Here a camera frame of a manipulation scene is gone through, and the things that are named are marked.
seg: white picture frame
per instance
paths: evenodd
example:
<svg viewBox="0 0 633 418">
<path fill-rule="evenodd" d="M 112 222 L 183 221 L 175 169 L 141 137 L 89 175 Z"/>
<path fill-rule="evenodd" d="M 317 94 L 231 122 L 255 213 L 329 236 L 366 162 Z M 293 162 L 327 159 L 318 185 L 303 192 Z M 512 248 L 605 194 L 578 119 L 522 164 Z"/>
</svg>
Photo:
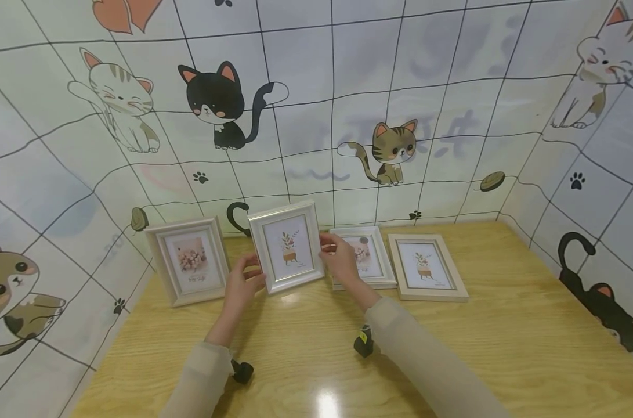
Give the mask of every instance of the white picture frame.
<svg viewBox="0 0 633 418">
<path fill-rule="evenodd" d="M 325 276 L 318 256 L 321 241 L 313 201 L 254 213 L 249 215 L 249 225 L 267 293 Z"/>
<path fill-rule="evenodd" d="M 230 272 L 218 218 L 144 230 L 172 307 L 223 298 Z"/>
<path fill-rule="evenodd" d="M 402 300 L 466 302 L 469 294 L 440 235 L 388 234 Z"/>
<path fill-rule="evenodd" d="M 379 227 L 333 228 L 330 233 L 354 247 L 359 276 L 372 289 L 395 289 L 398 286 Z M 344 287 L 333 278 L 332 289 L 340 291 Z"/>
</svg>

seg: picture frame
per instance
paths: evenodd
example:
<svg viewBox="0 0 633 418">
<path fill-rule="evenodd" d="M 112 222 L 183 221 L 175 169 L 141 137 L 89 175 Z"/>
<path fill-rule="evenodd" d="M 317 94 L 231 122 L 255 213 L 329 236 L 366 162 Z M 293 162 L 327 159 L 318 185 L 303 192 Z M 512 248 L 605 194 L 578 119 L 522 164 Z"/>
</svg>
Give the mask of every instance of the picture frame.
<svg viewBox="0 0 633 418">
<path fill-rule="evenodd" d="M 321 241 L 313 201 L 254 213 L 249 215 L 249 225 L 267 293 L 325 276 L 318 256 Z"/>
<path fill-rule="evenodd" d="M 391 233 L 388 243 L 401 300 L 469 300 L 442 236 Z"/>
<path fill-rule="evenodd" d="M 223 298 L 230 272 L 218 217 L 146 228 L 172 307 Z"/>
<path fill-rule="evenodd" d="M 354 247 L 359 276 L 372 289 L 395 289 L 398 286 L 379 227 L 333 228 L 330 233 Z M 332 289 L 340 291 L 344 287 L 333 278 Z"/>
</svg>

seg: sleeve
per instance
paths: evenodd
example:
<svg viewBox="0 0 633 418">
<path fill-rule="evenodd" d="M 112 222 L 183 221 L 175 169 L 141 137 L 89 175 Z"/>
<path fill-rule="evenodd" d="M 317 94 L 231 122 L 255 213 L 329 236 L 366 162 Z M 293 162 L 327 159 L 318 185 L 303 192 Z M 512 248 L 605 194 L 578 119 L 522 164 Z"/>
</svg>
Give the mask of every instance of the sleeve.
<svg viewBox="0 0 633 418">
<path fill-rule="evenodd" d="M 159 418 L 208 418 L 228 376 L 233 374 L 230 351 L 201 342 L 193 347 L 184 370 Z"/>
<path fill-rule="evenodd" d="M 382 353 L 403 371 L 439 418 L 510 418 L 467 365 L 395 300 L 381 298 L 365 319 Z"/>
</svg>

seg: tabletop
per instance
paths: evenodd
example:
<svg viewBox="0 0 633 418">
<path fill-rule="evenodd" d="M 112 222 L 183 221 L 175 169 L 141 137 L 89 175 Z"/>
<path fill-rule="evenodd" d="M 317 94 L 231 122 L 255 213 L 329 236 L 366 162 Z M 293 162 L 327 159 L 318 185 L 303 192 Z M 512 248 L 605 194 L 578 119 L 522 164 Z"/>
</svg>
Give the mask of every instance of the tabletop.
<svg viewBox="0 0 633 418">
<path fill-rule="evenodd" d="M 500 222 L 388 233 L 444 237 L 466 303 L 401 301 L 491 388 L 514 417 L 633 417 L 633 357 Z M 254 250 L 224 240 L 230 260 Z M 397 291 L 381 290 L 398 299 Z M 156 417 L 223 300 L 171 308 L 153 277 L 71 417 Z M 232 349 L 255 368 L 229 379 L 215 417 L 434 417 L 399 369 L 353 342 L 363 316 L 331 278 L 267 296 L 245 313 Z"/>
</svg>

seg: black and white cartoon cat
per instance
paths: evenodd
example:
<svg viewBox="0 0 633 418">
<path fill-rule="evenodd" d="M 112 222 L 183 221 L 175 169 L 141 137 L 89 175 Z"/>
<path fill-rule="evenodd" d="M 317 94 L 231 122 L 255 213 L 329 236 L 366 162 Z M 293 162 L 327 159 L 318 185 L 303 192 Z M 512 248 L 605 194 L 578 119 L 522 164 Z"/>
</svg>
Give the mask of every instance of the black and white cartoon cat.
<svg viewBox="0 0 633 418">
<path fill-rule="evenodd" d="M 236 123 L 244 112 L 244 96 L 240 76 L 233 65 L 224 61 L 215 73 L 201 73 L 187 66 L 177 66 L 177 69 L 187 83 L 187 98 L 193 114 L 202 122 L 214 125 L 216 149 L 237 150 L 253 142 L 258 136 L 261 111 L 288 97 L 285 84 L 270 82 L 260 87 L 251 105 L 251 132 L 245 137 Z"/>
<path fill-rule="evenodd" d="M 583 289 L 583 282 L 578 274 L 567 267 L 565 261 L 565 250 L 567 245 L 577 240 L 589 255 L 595 255 L 595 247 L 584 236 L 577 232 L 567 232 L 560 239 L 558 245 L 558 256 L 562 271 L 560 272 L 560 282 L 571 291 L 591 314 L 596 316 L 613 336 L 615 336 L 621 346 L 628 352 L 633 351 L 633 317 L 625 309 L 616 303 L 616 298 L 611 286 L 606 283 L 597 283 L 590 287 L 590 290 Z"/>
</svg>

